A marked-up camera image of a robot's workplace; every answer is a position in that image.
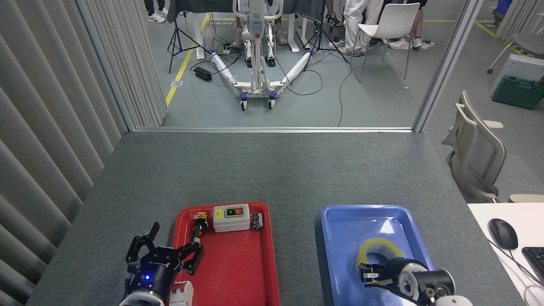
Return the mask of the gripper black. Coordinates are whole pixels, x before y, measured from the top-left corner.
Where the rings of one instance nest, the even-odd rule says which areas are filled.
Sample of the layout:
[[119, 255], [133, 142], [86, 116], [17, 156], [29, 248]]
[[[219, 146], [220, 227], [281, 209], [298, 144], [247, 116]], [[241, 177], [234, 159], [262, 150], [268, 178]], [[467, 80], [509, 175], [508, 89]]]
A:
[[[179, 271], [185, 271], [188, 275], [196, 274], [204, 246], [198, 241], [192, 241], [175, 249], [169, 259], [158, 256], [153, 241], [159, 229], [159, 222], [155, 222], [147, 235], [135, 236], [129, 246], [125, 261], [133, 279], [128, 285], [128, 294], [142, 291], [152, 292], [154, 295], [168, 295]], [[139, 261], [142, 246], [146, 246], [152, 255], [146, 255]]]
[[387, 290], [394, 294], [402, 294], [400, 289], [404, 290], [405, 286], [401, 284], [399, 287], [399, 277], [404, 267], [408, 264], [409, 259], [405, 257], [395, 257], [389, 260], [385, 265], [379, 263], [360, 263], [359, 272], [361, 274], [361, 281], [367, 285], [381, 281], [381, 277], [385, 280], [390, 279], [392, 280], [392, 283], [386, 285]]

